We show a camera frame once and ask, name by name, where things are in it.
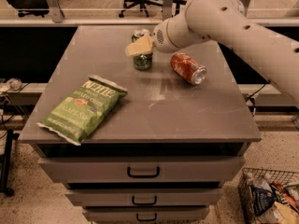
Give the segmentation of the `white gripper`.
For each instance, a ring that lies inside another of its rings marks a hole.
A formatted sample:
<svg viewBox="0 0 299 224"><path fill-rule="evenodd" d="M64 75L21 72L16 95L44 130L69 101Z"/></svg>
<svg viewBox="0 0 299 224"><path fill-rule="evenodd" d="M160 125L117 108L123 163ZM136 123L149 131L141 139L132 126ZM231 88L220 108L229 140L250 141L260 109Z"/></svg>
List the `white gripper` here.
<svg viewBox="0 0 299 224"><path fill-rule="evenodd" d="M127 56L149 54L153 51L153 44L160 52L172 53L205 41L204 36L188 27L184 15L177 15L158 24L153 30L153 38L150 35L134 36L125 53Z"/></svg>

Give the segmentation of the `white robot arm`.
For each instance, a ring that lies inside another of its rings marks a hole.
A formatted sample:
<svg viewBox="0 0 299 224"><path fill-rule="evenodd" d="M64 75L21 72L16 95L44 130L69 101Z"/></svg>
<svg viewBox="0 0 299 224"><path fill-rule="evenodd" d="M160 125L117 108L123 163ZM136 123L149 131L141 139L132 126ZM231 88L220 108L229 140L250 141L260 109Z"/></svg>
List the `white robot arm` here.
<svg viewBox="0 0 299 224"><path fill-rule="evenodd" d="M183 11L125 48L173 53L214 40L233 51L277 90L299 104L299 42L246 18L238 0L188 0Z"/></svg>

